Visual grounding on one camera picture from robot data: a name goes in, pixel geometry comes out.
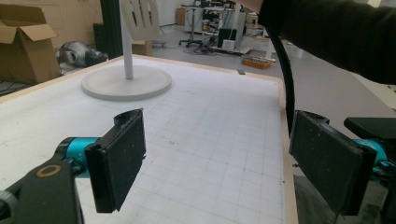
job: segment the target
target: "black cable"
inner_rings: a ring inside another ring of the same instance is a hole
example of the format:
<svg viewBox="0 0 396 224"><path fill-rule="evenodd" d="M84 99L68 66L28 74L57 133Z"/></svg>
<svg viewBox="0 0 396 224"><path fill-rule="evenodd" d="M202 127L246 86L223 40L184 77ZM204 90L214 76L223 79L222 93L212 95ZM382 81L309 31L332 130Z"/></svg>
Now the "black cable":
<svg viewBox="0 0 396 224"><path fill-rule="evenodd" d="M7 88L4 88L1 91L8 91L9 89L11 89L11 87L13 87L15 85L15 82L11 82L10 85Z"/></svg>
<svg viewBox="0 0 396 224"><path fill-rule="evenodd" d="M294 96L294 81L293 73L291 72L291 65L288 54L283 48L282 41L278 35L274 34L270 29L265 28L271 41L273 42L277 57L280 61L280 67L283 73L283 81L285 82L286 92L286 117L288 119L289 135L291 134L291 128L294 120L294 108L295 108L295 96Z"/></svg>

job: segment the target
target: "grid pattern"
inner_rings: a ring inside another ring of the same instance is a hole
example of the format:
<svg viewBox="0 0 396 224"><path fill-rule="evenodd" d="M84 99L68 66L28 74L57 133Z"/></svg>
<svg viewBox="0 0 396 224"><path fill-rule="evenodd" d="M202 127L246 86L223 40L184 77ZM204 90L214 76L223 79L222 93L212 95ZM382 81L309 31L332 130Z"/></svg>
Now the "grid pattern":
<svg viewBox="0 0 396 224"><path fill-rule="evenodd" d="M172 89L104 102L85 95L77 76L1 104L0 188L49 159L66 137L102 136L111 118L143 107L147 157L121 210L97 214L90 180L77 180L86 223L284 223L277 83L134 63L161 67Z"/></svg>

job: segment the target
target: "white pole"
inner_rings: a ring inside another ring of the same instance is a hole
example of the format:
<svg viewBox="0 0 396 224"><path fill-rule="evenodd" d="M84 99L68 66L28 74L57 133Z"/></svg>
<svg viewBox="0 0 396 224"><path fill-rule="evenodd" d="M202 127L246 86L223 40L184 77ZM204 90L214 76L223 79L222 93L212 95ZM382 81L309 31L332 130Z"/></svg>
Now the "white pole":
<svg viewBox="0 0 396 224"><path fill-rule="evenodd" d="M121 20L121 33L122 33L122 49L124 55L124 66L125 66L125 78L134 78L134 69L132 64L132 40L128 32L128 25L122 15L122 10L120 10L120 20Z"/></svg>

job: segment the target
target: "floor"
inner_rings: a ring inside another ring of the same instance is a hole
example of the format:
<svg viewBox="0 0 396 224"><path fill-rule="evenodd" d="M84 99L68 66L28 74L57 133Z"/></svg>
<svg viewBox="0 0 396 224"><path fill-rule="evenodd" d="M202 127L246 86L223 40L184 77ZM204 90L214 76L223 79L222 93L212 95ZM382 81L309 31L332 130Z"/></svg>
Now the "floor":
<svg viewBox="0 0 396 224"><path fill-rule="evenodd" d="M0 97L4 95L8 95L14 91L23 90L28 87L30 87L30 85L15 83L15 82L0 81Z"/></svg>
<svg viewBox="0 0 396 224"><path fill-rule="evenodd" d="M162 27L163 34L159 40L166 42L153 49L153 56L187 63L199 63L249 73L263 74L282 78L279 63L273 63L267 69L257 69L241 64L239 55L226 52L207 52L203 54L198 46L185 48L179 40L189 39L190 34L183 31L182 26ZM195 34L194 39L207 41L210 36ZM252 53L265 55L267 43L254 41L253 37L245 36L241 46L255 46L258 50ZM367 89L348 71L337 68L293 45L285 47L290 57L294 76L296 109L320 114L330 120L330 124L345 135L356 138L344 127L347 117L395 118L396 112Z"/></svg>

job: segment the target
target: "orange object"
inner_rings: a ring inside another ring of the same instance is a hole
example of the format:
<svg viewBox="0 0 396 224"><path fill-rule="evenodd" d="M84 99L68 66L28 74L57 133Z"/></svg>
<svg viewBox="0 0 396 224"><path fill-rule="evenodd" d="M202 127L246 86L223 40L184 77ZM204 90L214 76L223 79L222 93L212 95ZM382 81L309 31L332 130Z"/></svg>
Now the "orange object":
<svg viewBox="0 0 396 224"><path fill-rule="evenodd" d="M260 69L265 69L265 68L271 66L271 63L272 62L265 62L265 63L253 62L249 59L242 60L242 64L251 66L251 67L255 67L255 68L260 68Z"/></svg>

